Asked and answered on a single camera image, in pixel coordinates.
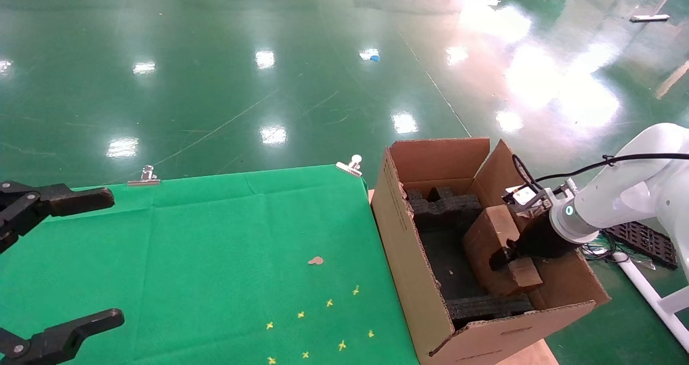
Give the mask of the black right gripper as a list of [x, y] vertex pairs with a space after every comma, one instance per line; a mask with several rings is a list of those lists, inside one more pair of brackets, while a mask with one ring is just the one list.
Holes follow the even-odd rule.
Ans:
[[490, 269], [506, 269], [511, 262], [520, 257], [554, 259], [574, 250], [574, 244], [565, 240], [554, 229], [550, 213], [551, 211], [547, 210], [527, 223], [516, 241], [507, 239], [506, 245], [491, 255]]

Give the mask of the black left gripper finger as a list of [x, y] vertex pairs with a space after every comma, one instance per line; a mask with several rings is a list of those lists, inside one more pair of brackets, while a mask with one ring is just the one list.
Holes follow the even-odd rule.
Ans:
[[1, 364], [60, 364], [73, 360], [93, 335], [123, 326], [123, 311], [112, 308], [49, 327], [28, 340], [1, 329]]
[[66, 184], [28, 186], [15, 181], [1, 183], [1, 252], [48, 217], [67, 217], [114, 206], [108, 188], [74, 191]]

